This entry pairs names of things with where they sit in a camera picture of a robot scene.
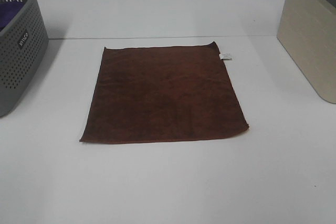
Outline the brown towel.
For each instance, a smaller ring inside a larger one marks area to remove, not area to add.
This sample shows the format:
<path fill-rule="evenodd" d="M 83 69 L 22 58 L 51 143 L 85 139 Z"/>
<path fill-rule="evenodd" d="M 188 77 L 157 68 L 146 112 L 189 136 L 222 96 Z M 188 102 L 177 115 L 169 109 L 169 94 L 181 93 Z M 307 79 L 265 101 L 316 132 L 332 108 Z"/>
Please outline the brown towel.
<path fill-rule="evenodd" d="M 215 42 L 105 48 L 81 141 L 217 140 L 247 131 Z"/>

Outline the beige storage box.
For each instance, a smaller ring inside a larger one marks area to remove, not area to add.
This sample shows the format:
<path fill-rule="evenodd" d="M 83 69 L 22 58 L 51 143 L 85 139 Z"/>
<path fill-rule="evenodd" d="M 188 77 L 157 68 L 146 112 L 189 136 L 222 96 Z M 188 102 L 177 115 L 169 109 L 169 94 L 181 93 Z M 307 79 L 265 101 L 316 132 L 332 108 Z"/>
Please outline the beige storage box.
<path fill-rule="evenodd" d="M 277 38 L 320 98 L 335 103 L 335 0 L 285 0 Z"/>

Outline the grey perforated laundry basket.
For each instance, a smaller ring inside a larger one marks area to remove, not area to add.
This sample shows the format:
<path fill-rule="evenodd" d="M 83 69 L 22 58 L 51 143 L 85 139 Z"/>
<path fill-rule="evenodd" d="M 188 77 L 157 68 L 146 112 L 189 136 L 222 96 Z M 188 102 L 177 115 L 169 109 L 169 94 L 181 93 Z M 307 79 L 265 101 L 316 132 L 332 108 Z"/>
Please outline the grey perforated laundry basket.
<path fill-rule="evenodd" d="M 11 112 L 34 77 L 48 46 L 38 0 L 1 0 L 16 14 L 1 29 L 1 116 Z"/>

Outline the purple cloth in basket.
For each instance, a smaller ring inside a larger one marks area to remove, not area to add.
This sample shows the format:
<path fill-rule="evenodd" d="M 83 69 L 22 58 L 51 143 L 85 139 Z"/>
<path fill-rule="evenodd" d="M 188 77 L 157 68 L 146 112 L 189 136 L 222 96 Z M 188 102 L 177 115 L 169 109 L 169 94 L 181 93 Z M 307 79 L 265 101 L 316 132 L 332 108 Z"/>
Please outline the purple cloth in basket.
<path fill-rule="evenodd" d="M 17 15 L 23 6 L 24 2 L 1 3 L 0 30 L 3 30 L 11 22 L 11 20 Z"/>

